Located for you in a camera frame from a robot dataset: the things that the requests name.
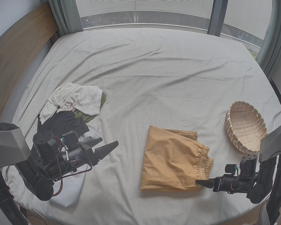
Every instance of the bed sheet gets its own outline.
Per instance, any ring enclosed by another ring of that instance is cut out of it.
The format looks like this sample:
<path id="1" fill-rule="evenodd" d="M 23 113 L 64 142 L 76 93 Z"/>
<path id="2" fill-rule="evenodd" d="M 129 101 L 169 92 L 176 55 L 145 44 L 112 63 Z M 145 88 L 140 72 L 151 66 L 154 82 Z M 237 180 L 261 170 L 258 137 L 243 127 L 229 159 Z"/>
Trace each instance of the bed sheet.
<path id="1" fill-rule="evenodd" d="M 98 86 L 106 102 L 90 124 L 107 144 L 119 146 L 86 173 L 75 208 L 42 202 L 14 166 L 6 173 L 15 201 L 62 224 L 218 224 L 251 210 L 246 194 L 140 191 L 150 125 L 198 132 L 214 158 L 210 178 L 239 164 L 242 153 L 224 129 L 229 105 L 243 100 L 264 117 L 268 131 L 281 125 L 281 106 L 267 78 L 239 42 L 189 31 L 126 28 L 59 38 L 26 89 L 13 122 L 29 147 L 37 114 L 62 84 Z"/>

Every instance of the gray curtain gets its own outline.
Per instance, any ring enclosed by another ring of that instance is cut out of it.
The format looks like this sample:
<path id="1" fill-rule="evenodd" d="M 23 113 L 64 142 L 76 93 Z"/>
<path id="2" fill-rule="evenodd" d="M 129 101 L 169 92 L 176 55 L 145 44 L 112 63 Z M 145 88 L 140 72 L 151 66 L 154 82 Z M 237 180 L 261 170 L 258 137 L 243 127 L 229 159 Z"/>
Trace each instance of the gray curtain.
<path id="1" fill-rule="evenodd" d="M 41 0 L 41 4 L 46 2 L 50 4 L 59 37 L 83 31 L 75 0 Z"/>
<path id="2" fill-rule="evenodd" d="M 272 0 L 271 20 L 260 52 L 256 57 L 268 80 L 274 76 L 281 56 L 281 0 Z"/>

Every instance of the wooden headboard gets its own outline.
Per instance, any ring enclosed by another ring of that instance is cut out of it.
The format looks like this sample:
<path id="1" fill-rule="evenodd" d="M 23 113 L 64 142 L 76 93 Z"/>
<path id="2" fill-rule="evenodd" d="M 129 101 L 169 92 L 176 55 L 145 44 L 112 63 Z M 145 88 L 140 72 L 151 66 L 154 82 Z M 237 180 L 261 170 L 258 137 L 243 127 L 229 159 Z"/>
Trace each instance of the wooden headboard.
<path id="1" fill-rule="evenodd" d="M 45 3 L 0 36 L 0 116 L 17 80 L 43 45 L 50 38 L 57 39 L 57 30 L 49 3 Z"/>

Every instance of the woven bamboo basket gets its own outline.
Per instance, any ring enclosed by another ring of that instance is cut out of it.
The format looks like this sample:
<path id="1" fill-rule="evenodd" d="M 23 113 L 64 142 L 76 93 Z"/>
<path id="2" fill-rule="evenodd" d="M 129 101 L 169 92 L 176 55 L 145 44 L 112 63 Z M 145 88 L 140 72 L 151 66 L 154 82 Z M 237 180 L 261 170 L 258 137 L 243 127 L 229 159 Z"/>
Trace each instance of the woven bamboo basket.
<path id="1" fill-rule="evenodd" d="M 230 141 L 241 152 L 254 154 L 260 150 L 260 141 L 267 135 L 265 121 L 250 103 L 236 101 L 225 116 L 225 129 Z"/>

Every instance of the tan pants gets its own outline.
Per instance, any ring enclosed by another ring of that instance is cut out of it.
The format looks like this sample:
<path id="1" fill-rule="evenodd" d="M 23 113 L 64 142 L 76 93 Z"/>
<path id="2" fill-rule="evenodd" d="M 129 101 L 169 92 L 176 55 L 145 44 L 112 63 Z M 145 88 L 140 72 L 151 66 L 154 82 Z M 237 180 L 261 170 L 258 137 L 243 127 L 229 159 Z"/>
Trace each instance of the tan pants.
<path id="1" fill-rule="evenodd" d="M 196 191 L 195 180 L 209 178 L 213 159 L 197 141 L 197 132 L 149 127 L 141 190 Z"/>

